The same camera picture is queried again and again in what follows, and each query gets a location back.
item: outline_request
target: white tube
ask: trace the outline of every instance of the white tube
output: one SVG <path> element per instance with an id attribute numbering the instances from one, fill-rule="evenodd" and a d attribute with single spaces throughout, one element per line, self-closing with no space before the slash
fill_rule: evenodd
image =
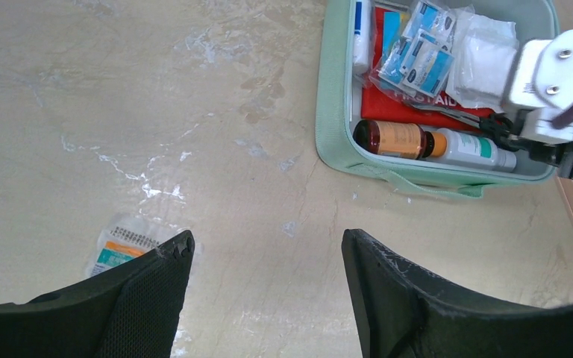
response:
<path id="1" fill-rule="evenodd" d="M 352 72 L 355 75 L 363 75 L 371 66 L 370 31 L 372 25 L 372 0 L 357 0 L 355 9 Z"/>

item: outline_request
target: blue bandage package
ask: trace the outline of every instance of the blue bandage package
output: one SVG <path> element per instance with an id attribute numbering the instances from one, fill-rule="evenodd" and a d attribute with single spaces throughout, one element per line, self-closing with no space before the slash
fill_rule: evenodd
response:
<path id="1" fill-rule="evenodd" d="M 402 37 L 413 39 L 420 29 L 424 29 L 442 39 L 450 39 L 455 27 L 455 17 L 451 11 L 437 6 L 433 1 L 416 1 L 411 7 L 412 16 L 403 30 Z"/>
<path id="2" fill-rule="evenodd" d="M 394 90 L 411 97 L 420 93 L 434 98 L 447 81 L 454 62 L 451 44 L 456 18 L 454 12 L 434 1 L 417 0 L 410 9 L 413 12 L 401 36 L 389 51 L 383 51 L 384 58 L 376 71 L 381 80 L 378 86 L 382 91 Z"/>
<path id="3" fill-rule="evenodd" d="M 414 49 L 415 52 L 408 57 L 414 60 L 408 67 L 402 84 L 434 97 L 440 93 L 454 57 L 444 51 L 442 46 L 426 39 L 418 40 Z"/>

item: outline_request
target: orange bottle label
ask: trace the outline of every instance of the orange bottle label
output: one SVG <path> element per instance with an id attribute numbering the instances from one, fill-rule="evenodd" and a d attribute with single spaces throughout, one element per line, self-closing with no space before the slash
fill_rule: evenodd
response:
<path id="1" fill-rule="evenodd" d="M 421 128 L 418 125 L 377 122 L 379 151 L 388 157 L 416 159 L 421 154 Z"/>
<path id="2" fill-rule="evenodd" d="M 107 241 L 105 248 L 113 251 L 121 252 L 132 257 L 140 257 L 145 254 L 145 251 L 140 248 L 132 248 L 131 246 L 116 244 L 115 242 Z"/>

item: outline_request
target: white plastic bottle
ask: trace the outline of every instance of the white plastic bottle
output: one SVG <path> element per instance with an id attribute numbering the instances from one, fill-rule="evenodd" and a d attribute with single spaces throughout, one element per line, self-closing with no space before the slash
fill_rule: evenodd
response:
<path id="1" fill-rule="evenodd" d="M 372 26 L 371 0 L 357 0 L 354 14 L 354 47 L 352 50 L 352 72 L 363 75 L 370 68 L 370 26 Z"/>
<path id="2" fill-rule="evenodd" d="M 436 148 L 432 155 L 426 158 L 427 161 L 498 172 L 512 172 L 517 165 L 514 153 L 498 148 L 490 139 L 445 128 L 435 133 L 441 133 L 442 136 L 434 136 Z"/>

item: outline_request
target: white bottle cap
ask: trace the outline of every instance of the white bottle cap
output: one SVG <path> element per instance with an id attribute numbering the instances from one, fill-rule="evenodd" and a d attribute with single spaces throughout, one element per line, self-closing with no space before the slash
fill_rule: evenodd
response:
<path id="1" fill-rule="evenodd" d="M 499 149 L 500 151 L 500 163 L 498 168 L 500 172 L 512 172 L 517 166 L 517 156 L 511 151 L 505 151 Z"/>

